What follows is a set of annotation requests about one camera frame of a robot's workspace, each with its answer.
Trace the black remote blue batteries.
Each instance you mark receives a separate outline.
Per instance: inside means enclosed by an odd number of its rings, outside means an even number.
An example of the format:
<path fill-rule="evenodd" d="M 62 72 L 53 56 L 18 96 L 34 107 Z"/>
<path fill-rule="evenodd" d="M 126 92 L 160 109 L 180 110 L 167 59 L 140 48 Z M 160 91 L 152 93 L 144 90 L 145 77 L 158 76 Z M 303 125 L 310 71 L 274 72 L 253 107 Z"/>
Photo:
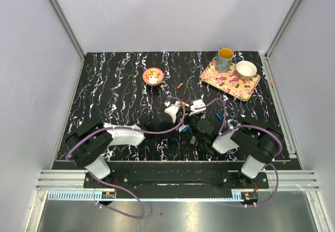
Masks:
<path fill-rule="evenodd" d="M 196 138 L 193 136 L 189 142 L 190 145 L 195 146 L 196 145 Z"/>

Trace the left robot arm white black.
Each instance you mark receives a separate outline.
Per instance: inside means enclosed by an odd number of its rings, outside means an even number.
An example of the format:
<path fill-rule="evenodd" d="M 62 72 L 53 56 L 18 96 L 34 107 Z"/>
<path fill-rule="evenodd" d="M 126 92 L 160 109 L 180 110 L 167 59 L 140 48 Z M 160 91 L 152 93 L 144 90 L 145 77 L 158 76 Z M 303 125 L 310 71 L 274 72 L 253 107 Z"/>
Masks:
<path fill-rule="evenodd" d="M 109 187 L 113 183 L 113 174 L 101 154 L 109 146 L 138 146 L 157 136 L 174 134 L 182 125 L 168 113 L 156 115 L 154 118 L 142 116 L 139 124 L 117 126 L 90 119 L 77 130 L 71 132 L 65 140 L 68 149 L 66 159 L 73 160 L 79 168 L 85 168 L 95 176 L 95 182 L 101 187 Z"/>

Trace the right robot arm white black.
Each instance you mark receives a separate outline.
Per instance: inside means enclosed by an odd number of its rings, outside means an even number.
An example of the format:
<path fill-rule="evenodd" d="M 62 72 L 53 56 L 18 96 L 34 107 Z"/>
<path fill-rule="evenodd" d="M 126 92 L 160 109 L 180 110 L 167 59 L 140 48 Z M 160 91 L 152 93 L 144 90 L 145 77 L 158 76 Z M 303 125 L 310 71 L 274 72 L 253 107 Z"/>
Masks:
<path fill-rule="evenodd" d="M 207 119 L 191 116 L 185 123 L 190 125 L 196 141 L 209 154 L 217 156 L 237 148 L 247 151 L 247 158 L 238 175 L 238 182 L 250 188 L 265 165 L 270 164 L 283 149 L 283 132 L 270 124 L 247 119 L 232 130 L 220 134 Z"/>

